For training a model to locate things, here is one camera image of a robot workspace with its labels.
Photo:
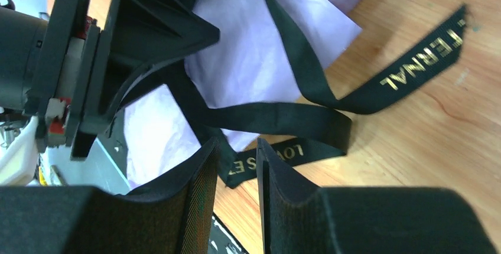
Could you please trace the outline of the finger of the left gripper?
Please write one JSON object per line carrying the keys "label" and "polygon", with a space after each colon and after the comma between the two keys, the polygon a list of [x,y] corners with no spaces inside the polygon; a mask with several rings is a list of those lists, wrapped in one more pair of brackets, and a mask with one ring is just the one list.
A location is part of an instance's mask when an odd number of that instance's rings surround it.
{"label": "finger of the left gripper", "polygon": [[179,0],[111,0],[99,39],[99,113],[115,113],[144,78],[218,42],[220,31]]}

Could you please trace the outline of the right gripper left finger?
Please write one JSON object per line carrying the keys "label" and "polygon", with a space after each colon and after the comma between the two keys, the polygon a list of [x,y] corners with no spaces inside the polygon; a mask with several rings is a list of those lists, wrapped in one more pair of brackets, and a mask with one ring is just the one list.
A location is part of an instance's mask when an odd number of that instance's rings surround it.
{"label": "right gripper left finger", "polygon": [[220,158],[212,138],[125,195],[91,186],[2,187],[2,253],[206,253]]}

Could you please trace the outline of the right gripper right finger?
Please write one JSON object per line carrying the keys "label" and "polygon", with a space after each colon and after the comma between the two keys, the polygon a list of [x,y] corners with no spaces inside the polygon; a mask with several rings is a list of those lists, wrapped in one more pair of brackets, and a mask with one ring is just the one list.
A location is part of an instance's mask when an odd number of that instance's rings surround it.
{"label": "right gripper right finger", "polygon": [[496,252],[453,190],[320,187],[263,139],[256,163],[265,253]]}

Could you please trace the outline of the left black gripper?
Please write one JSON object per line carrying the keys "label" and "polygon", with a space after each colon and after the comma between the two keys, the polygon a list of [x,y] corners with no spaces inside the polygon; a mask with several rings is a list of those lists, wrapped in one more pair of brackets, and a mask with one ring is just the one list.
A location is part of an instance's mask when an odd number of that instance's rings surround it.
{"label": "left black gripper", "polygon": [[37,120],[35,148],[67,146],[84,161],[117,110],[111,73],[116,0],[103,27],[88,14],[90,0],[55,0],[49,20],[1,6],[3,119]]}

